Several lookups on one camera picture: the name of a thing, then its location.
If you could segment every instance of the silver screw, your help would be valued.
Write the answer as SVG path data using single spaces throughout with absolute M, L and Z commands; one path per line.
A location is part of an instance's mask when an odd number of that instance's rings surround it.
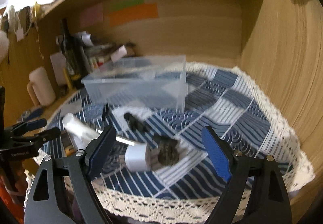
M 242 156 L 243 155 L 241 150 L 235 150 L 235 151 L 233 151 L 233 154 L 235 154 L 235 156 Z
M 267 155 L 266 156 L 266 158 L 267 158 L 267 160 L 268 161 L 270 161 L 270 162 L 273 162 L 275 159 L 274 159 L 274 157 L 273 156 L 271 156 L 271 155 Z
M 49 160 L 51 160 L 51 158 L 52 158 L 52 156 L 51 156 L 51 155 L 46 155 L 46 156 L 44 157 L 44 160 L 45 160 L 45 161 L 49 161 Z
M 79 149 L 75 152 L 76 156 L 82 156 L 84 154 L 84 150 L 83 149 Z

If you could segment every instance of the blue patterned tablecloth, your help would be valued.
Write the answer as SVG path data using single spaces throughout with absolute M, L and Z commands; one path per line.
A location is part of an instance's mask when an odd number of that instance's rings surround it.
M 219 196 L 225 181 L 218 177 L 201 141 L 201 130 L 210 125 L 233 149 L 248 156 L 263 158 L 271 154 L 279 162 L 283 174 L 293 167 L 288 161 L 283 144 L 241 76 L 217 68 L 209 68 L 203 75 L 187 72 L 188 95 L 185 111 L 149 109 L 110 105 L 106 118 L 119 135 L 132 140 L 148 142 L 152 148 L 152 171 L 131 173 L 119 166 L 117 158 L 126 147 L 116 145 L 98 178 L 103 176 L 106 188 L 131 195 L 160 199 L 197 199 Z M 81 100 L 83 109 L 75 115 L 81 120 L 103 126 L 101 118 L 104 105 L 92 105 L 85 89 L 70 102 Z M 123 114 L 132 112 L 151 128 L 148 133 L 131 131 Z M 49 124 L 64 130 L 60 111 Z M 157 161 L 157 144 L 152 136 L 157 133 L 180 140 L 180 161 L 174 166 L 161 167 Z M 43 146 L 43 151 L 54 157 L 62 156 L 60 139 Z M 249 178 L 246 188 L 251 188 Z

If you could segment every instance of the dark glass bottle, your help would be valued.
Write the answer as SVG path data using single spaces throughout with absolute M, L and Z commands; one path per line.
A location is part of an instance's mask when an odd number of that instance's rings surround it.
M 71 77 L 73 85 L 80 89 L 83 87 L 82 78 L 88 75 L 85 62 L 81 52 L 79 41 L 70 35 L 67 27 L 66 18 L 61 20 L 61 27 L 64 35 L 62 52 L 66 58 L 68 73 Z

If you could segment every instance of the green sticky note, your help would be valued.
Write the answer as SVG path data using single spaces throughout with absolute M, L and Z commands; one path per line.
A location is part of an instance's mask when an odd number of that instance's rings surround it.
M 115 3 L 109 6 L 109 11 L 119 11 L 128 7 L 136 6 L 136 5 L 141 5 L 145 3 L 144 0 L 126 0 L 122 1 L 120 3 Z

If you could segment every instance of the transparent plastic box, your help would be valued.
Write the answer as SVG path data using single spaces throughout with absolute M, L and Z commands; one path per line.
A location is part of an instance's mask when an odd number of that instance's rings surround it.
M 185 56 L 124 58 L 82 79 L 92 103 L 184 111 Z

